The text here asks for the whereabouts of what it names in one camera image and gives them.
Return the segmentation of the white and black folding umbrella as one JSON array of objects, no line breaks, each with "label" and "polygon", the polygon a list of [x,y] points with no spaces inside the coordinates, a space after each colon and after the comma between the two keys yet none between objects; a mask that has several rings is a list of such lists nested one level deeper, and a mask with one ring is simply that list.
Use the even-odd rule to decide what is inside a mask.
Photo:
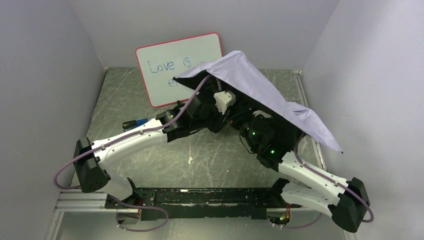
[{"label": "white and black folding umbrella", "polygon": [[175,78],[188,88],[195,89],[197,84],[194,77],[202,72],[268,107],[328,148],[343,151],[320,117],[308,107],[286,101],[278,89],[247,59],[244,52],[234,50],[215,61],[202,61]]}]

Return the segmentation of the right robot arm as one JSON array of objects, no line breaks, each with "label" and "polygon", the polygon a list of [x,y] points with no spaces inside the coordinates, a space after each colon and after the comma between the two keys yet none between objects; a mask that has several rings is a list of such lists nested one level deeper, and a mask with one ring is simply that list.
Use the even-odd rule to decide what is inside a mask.
[{"label": "right robot arm", "polygon": [[281,118],[250,116],[232,122],[247,143],[247,149],[266,168],[304,183],[288,181],[281,197],[288,204],[301,205],[324,215],[343,230],[356,233],[361,223],[371,222],[374,215],[364,183],[358,178],[347,180],[307,163],[298,154],[303,131]]}]

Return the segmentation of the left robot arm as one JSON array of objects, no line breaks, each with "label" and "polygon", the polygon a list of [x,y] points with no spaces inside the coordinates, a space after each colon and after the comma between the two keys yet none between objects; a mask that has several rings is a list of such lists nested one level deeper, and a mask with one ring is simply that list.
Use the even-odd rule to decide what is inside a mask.
[{"label": "left robot arm", "polygon": [[133,194],[133,181],[113,173],[111,163],[141,150],[188,137],[197,130],[212,129],[224,107],[215,96],[195,95],[191,100],[167,109],[138,127],[118,135],[91,141],[77,141],[73,166],[84,193],[102,190],[119,199]]}]

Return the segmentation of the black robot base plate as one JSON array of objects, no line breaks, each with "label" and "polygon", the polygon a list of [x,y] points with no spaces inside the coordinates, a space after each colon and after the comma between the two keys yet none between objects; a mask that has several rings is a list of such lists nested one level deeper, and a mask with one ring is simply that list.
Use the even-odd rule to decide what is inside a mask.
[{"label": "black robot base plate", "polygon": [[270,209],[284,210],[287,203],[277,190],[259,188],[140,188],[138,199],[127,204],[152,206],[171,219],[238,218],[266,220]]}]

